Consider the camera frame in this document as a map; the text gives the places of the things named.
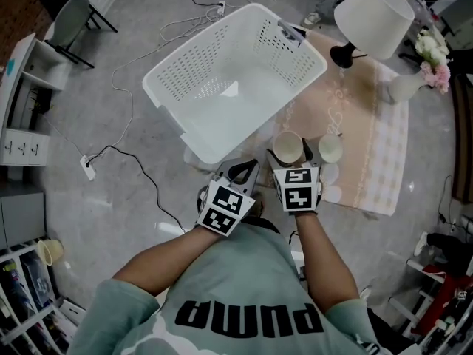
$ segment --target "white lampshade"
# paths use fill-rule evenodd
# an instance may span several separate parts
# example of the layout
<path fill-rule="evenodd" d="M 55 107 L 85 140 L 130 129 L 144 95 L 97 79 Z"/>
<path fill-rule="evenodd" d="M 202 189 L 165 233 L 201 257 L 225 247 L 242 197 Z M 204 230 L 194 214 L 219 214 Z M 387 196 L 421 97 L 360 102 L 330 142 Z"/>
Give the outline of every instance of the white lampshade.
<path fill-rule="evenodd" d="M 392 56 L 414 19 L 406 0 L 344 0 L 334 14 L 348 41 L 377 59 Z"/>

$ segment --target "gray t-shirt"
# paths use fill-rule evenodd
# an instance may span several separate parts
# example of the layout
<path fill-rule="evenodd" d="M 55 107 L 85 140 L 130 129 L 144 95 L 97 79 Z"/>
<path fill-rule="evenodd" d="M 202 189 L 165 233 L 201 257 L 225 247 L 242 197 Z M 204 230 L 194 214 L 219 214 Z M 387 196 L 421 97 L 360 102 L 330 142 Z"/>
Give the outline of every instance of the gray t-shirt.
<path fill-rule="evenodd" d="M 161 308 L 134 285 L 102 282 L 68 354 L 366 355 L 375 343 L 363 301 L 324 316 L 283 236 L 240 224 L 186 269 Z"/>

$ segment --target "black lamp base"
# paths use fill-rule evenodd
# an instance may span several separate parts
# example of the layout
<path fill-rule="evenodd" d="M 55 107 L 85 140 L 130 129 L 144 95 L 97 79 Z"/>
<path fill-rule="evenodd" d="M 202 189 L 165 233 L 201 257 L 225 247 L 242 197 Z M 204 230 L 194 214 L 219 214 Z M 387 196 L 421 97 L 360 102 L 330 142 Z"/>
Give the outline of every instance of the black lamp base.
<path fill-rule="evenodd" d="M 330 56 L 337 66 L 350 68 L 353 64 L 352 53 L 356 47 L 348 42 L 345 46 L 334 46 L 330 49 Z"/>

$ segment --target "white laundry basket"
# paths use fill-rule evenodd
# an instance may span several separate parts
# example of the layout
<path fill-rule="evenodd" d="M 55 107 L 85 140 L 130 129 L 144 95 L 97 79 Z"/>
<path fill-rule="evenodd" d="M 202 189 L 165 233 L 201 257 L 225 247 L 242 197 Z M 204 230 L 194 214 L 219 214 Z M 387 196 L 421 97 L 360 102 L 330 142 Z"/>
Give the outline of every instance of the white laundry basket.
<path fill-rule="evenodd" d="M 220 162 L 327 69 L 298 32 L 249 4 L 187 41 L 143 79 L 181 139 L 205 163 Z"/>

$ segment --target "white vase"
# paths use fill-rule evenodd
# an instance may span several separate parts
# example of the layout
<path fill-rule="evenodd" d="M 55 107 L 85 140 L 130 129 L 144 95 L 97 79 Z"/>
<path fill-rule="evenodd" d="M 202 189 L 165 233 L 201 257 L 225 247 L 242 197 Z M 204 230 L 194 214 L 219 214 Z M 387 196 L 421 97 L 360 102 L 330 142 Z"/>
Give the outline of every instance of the white vase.
<path fill-rule="evenodd" d="M 389 94 L 396 102 L 408 101 L 427 82 L 422 76 L 422 71 L 413 75 L 396 76 L 388 86 Z"/>

